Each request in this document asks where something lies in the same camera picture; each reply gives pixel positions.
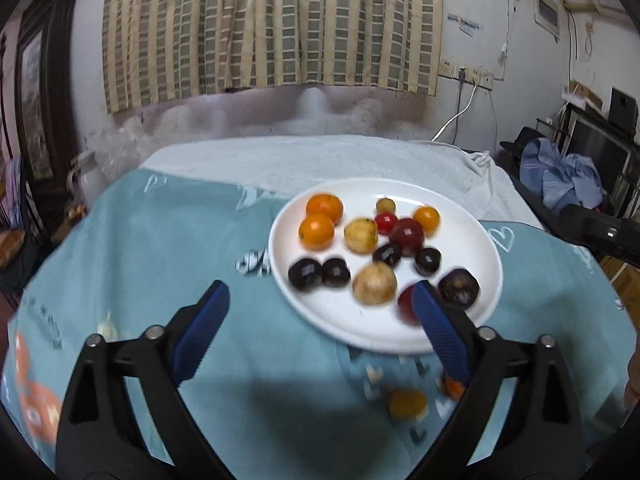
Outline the small orange kumquat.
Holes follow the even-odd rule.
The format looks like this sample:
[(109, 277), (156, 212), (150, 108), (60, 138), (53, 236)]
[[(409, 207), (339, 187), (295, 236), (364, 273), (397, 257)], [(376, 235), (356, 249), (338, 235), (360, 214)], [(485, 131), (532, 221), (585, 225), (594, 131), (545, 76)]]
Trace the small orange kumquat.
[(440, 214), (432, 206), (421, 206), (413, 211), (412, 218), (418, 222), (427, 236), (434, 235), (440, 226)]

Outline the teal heart-print blanket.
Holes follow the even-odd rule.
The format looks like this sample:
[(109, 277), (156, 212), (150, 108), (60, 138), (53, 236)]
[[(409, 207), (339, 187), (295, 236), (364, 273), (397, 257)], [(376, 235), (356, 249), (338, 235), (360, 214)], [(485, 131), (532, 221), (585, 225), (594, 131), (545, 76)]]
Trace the teal heart-print blanket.
[(587, 249), (381, 178), (139, 169), (28, 283), (12, 479), (637, 478), (637, 332)]

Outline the yellow spotted longan fruit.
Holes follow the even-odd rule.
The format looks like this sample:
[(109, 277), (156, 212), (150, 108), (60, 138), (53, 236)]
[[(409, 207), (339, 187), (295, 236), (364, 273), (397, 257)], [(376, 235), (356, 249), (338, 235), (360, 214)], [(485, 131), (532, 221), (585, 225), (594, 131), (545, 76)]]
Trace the yellow spotted longan fruit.
[(378, 248), (378, 226), (371, 218), (354, 219), (344, 227), (344, 242), (354, 254), (372, 254)]

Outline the white towel cloth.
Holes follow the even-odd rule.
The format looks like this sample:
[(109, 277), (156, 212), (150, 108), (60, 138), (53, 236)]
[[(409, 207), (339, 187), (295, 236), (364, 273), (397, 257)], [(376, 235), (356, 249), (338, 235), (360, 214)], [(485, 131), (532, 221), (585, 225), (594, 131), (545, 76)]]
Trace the white towel cloth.
[(324, 182), (381, 178), (428, 188), (478, 220), (541, 227), (510, 177), (486, 152), (376, 136), (263, 136), (171, 145), (145, 169), (295, 196)]

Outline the red cherry tomato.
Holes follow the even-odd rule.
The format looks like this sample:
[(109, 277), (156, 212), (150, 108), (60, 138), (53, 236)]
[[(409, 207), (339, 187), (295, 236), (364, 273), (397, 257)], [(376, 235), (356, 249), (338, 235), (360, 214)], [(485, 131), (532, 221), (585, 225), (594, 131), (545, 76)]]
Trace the red cherry tomato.
[(378, 228), (378, 234), (389, 236), (398, 222), (396, 214), (391, 211), (383, 211), (374, 217), (374, 222)]

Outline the small orange tangerine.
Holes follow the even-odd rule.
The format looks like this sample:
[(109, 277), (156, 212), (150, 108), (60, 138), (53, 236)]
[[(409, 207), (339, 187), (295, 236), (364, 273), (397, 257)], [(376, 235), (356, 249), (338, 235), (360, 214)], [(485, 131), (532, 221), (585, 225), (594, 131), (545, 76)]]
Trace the small orange tangerine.
[(298, 239), (306, 249), (322, 252), (334, 241), (334, 222), (325, 214), (308, 214), (298, 227)]

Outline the brown spotted pear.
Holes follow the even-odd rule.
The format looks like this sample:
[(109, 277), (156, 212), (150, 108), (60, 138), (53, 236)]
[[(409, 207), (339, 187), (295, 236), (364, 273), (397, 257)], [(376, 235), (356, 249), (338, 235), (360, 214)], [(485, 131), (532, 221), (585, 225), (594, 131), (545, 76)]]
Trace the brown spotted pear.
[(352, 294), (358, 304), (366, 307), (388, 304), (395, 298), (396, 292), (395, 272), (384, 263), (374, 262), (364, 266), (352, 280)]

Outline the dark purple mangosteen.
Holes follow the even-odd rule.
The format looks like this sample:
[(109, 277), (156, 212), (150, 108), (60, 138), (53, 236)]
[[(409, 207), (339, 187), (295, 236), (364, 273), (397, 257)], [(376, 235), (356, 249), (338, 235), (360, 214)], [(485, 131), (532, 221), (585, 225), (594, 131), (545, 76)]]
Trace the dark purple mangosteen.
[(457, 268), (440, 279), (437, 289), (446, 304), (466, 310), (477, 300), (480, 294), (480, 283), (468, 270)]

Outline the small dark plum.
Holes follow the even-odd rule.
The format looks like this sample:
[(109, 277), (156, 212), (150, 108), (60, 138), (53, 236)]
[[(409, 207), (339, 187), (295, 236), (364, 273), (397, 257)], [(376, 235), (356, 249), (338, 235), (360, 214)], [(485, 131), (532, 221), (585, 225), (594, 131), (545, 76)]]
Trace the small dark plum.
[(379, 247), (372, 255), (373, 262), (380, 262), (386, 264), (392, 269), (395, 269), (402, 259), (402, 248), (394, 243), (387, 243)]

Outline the small orange mandarin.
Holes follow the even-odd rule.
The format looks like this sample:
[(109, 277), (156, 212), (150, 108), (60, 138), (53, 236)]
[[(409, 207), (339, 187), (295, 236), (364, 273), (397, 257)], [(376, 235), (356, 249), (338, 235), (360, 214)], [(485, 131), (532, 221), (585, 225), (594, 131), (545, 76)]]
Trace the small orange mandarin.
[(329, 193), (314, 194), (306, 203), (306, 215), (322, 214), (329, 218), (334, 226), (339, 224), (343, 218), (344, 206), (341, 200)]

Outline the yellow-orange persimmon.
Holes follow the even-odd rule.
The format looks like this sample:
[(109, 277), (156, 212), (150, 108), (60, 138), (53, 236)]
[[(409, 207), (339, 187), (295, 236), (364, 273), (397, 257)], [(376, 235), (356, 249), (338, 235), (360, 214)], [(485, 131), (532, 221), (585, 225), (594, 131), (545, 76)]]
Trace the yellow-orange persimmon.
[(397, 420), (421, 420), (428, 412), (425, 393), (416, 389), (394, 389), (387, 396), (387, 411)]

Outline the large orange tangerine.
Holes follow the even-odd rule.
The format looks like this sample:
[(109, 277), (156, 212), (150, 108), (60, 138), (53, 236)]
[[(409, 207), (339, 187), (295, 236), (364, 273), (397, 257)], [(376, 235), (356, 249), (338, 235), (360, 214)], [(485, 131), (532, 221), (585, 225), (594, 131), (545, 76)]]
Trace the large orange tangerine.
[(449, 399), (459, 401), (465, 394), (465, 390), (465, 385), (462, 382), (458, 382), (447, 375), (442, 376), (442, 391)]

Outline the dark purple plum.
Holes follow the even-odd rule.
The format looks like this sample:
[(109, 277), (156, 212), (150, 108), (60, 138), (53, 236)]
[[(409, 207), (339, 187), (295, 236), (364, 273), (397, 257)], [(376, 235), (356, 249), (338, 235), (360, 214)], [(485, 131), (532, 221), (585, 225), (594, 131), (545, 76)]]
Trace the dark purple plum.
[(414, 256), (414, 268), (423, 276), (434, 275), (440, 268), (442, 253), (434, 247), (424, 247)]

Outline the striped checked curtain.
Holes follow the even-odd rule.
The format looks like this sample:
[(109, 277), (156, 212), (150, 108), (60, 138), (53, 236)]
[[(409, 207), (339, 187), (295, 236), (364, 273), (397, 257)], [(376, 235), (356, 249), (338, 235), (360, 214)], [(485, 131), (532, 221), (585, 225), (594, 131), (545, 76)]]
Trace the striped checked curtain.
[(298, 84), (436, 91), (442, 0), (104, 0), (107, 110)]

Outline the yellow-green round fruit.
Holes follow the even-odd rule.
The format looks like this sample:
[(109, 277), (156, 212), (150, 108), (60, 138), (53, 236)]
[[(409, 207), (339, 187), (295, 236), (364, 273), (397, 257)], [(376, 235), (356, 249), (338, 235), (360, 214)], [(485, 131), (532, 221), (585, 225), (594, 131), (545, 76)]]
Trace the yellow-green round fruit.
[(396, 204), (389, 197), (380, 198), (375, 207), (377, 214), (394, 214), (396, 212)]

